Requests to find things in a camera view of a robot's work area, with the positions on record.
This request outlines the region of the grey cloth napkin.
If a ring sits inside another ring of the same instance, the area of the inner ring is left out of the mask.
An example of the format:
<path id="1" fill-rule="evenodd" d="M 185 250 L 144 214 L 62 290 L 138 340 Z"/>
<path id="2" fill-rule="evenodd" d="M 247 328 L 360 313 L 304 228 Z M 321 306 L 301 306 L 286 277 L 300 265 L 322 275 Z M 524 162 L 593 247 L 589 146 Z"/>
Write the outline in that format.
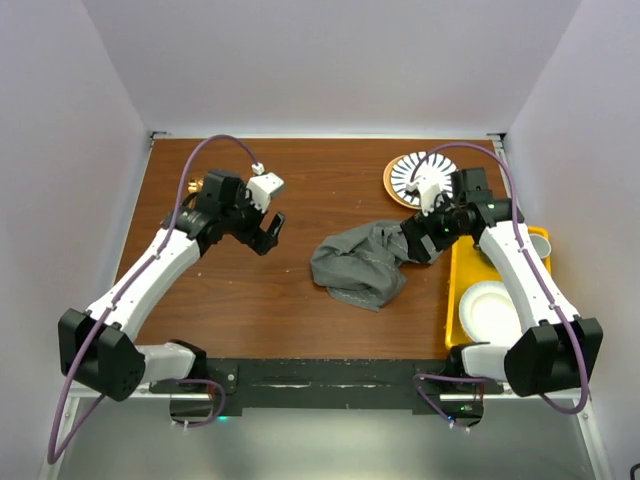
<path id="1" fill-rule="evenodd" d="M 327 237 L 310 260 L 312 279 L 336 300 L 377 312 L 404 289 L 410 261 L 400 223 L 379 220 Z"/>

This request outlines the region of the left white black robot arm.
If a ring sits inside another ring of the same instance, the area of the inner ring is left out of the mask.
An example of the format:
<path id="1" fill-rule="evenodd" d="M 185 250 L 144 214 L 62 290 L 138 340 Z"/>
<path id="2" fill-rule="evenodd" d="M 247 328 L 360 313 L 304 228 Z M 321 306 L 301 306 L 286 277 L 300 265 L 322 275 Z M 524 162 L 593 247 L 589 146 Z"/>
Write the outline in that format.
<path id="1" fill-rule="evenodd" d="M 278 243 L 285 217 L 268 229 L 261 223 L 284 189 L 274 173 L 243 181 L 214 169 L 203 186 L 171 212 L 151 245 L 131 269 L 83 311 L 67 310 L 58 323 L 62 373 L 115 401 L 144 383 L 173 380 L 185 392 L 207 380 L 206 354 L 183 341 L 139 346 L 135 340 L 147 317 L 173 283 L 210 247 L 231 235 L 259 255 Z"/>

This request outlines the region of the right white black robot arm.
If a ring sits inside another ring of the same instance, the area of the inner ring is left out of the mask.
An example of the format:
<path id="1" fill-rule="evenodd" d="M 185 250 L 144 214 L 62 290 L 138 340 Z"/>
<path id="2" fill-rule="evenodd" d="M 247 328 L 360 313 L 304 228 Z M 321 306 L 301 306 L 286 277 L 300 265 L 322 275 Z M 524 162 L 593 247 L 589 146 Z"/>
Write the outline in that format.
<path id="1" fill-rule="evenodd" d="M 508 383 L 521 396 L 544 396 L 588 383 L 603 340 L 595 318 L 582 317 L 554 283 L 534 251 L 521 212 L 497 199 L 481 168 L 451 175 L 452 190 L 418 178 L 406 189 L 420 210 L 401 224 L 408 256 L 433 263 L 469 236 L 497 269 L 515 306 L 521 335 L 511 346 L 473 341 L 455 348 L 445 369 L 448 386 L 469 392 L 481 378 Z"/>

